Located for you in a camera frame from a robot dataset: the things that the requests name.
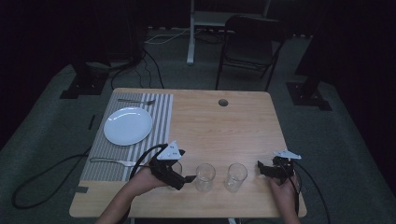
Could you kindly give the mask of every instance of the fork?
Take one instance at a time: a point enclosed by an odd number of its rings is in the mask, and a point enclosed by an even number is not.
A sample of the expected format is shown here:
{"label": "fork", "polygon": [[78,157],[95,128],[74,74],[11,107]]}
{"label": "fork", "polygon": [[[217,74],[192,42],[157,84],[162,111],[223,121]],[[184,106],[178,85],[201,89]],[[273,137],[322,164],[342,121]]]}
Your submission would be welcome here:
{"label": "fork", "polygon": [[135,166],[136,162],[134,161],[117,161],[117,160],[112,160],[112,159],[107,159],[107,158],[99,158],[99,157],[92,157],[90,158],[90,162],[97,162],[97,161],[105,161],[105,162],[115,162],[122,164],[124,166]]}
{"label": "fork", "polygon": [[150,100],[150,101],[136,101],[136,100],[128,100],[128,99],[118,99],[118,102],[126,102],[126,103],[139,103],[139,104],[143,104],[143,105],[152,105],[155,103],[155,99],[154,100]]}

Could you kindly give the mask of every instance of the dark background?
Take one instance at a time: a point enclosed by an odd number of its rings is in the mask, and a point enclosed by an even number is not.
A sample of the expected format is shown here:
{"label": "dark background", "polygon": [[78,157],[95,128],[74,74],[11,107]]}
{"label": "dark background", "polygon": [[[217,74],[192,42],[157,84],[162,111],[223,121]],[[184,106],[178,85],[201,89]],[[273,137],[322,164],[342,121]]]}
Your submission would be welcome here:
{"label": "dark background", "polygon": [[[196,1],[196,8],[260,12],[262,1]],[[1,1],[0,148],[51,78],[73,60],[139,55],[148,26],[189,27],[190,1]],[[396,32],[392,1],[276,0],[270,18],[315,35],[296,73],[337,89],[380,171],[396,190]],[[128,25],[131,27],[131,40]]]}

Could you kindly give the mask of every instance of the striped placemat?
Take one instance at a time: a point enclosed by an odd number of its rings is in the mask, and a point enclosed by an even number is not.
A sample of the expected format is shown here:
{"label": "striped placemat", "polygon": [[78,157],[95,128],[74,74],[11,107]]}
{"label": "striped placemat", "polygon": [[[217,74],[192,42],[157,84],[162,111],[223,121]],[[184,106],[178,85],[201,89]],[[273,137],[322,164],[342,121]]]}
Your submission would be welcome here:
{"label": "striped placemat", "polygon": [[[143,105],[139,103],[118,102],[118,99],[138,101],[156,99],[156,102],[153,105]],[[172,104],[173,94],[113,92],[99,130],[93,141],[89,158],[100,157],[121,161],[137,161],[150,147],[167,143],[172,118]],[[107,118],[112,113],[128,106],[146,109],[153,119],[153,126],[151,132],[145,139],[134,145],[122,147],[107,140],[104,133],[104,126]],[[148,161],[157,151],[158,149],[153,150],[144,162]],[[124,167],[121,164],[113,162],[90,162],[90,160],[87,159],[80,179],[91,181],[127,181],[132,169],[133,167]]]}

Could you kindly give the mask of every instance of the table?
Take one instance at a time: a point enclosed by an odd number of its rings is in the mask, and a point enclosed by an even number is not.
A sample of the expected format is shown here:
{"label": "table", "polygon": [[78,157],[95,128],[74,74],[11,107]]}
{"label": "table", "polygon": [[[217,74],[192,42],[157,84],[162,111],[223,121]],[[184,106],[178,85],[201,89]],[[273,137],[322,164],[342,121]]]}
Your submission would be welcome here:
{"label": "table", "polygon": [[[266,0],[262,14],[247,14],[244,15],[250,17],[267,17],[268,9],[271,4],[271,0]],[[191,13],[190,13],[190,41],[189,51],[187,53],[187,64],[194,64],[194,52],[195,52],[195,25],[203,26],[224,26],[225,22],[233,15],[240,13],[230,12],[216,12],[216,11],[195,11],[195,1],[191,0]]]}
{"label": "table", "polygon": [[[173,94],[168,142],[177,140],[179,148],[186,150],[180,160],[183,176],[194,175],[196,167],[205,162],[217,171],[209,192],[198,191],[193,182],[180,191],[163,187],[136,197],[130,217],[280,216],[268,183],[257,167],[257,161],[270,160],[273,151],[286,147],[267,92],[115,89],[113,94],[117,92]],[[220,106],[220,99],[229,104]],[[229,192],[223,181],[228,166],[234,162],[244,164],[248,175],[240,190]],[[88,190],[76,192],[70,215],[99,217],[124,184],[80,180],[78,186]],[[300,195],[299,216],[305,215]]]}

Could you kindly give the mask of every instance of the white plate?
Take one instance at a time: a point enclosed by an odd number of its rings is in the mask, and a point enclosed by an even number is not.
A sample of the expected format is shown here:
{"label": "white plate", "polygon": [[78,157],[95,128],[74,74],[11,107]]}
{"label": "white plate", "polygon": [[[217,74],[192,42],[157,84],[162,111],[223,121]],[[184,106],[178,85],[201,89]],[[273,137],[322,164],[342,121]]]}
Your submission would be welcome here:
{"label": "white plate", "polygon": [[142,141],[152,128],[152,117],[139,107],[125,107],[114,112],[105,123],[105,137],[108,141],[129,146]]}

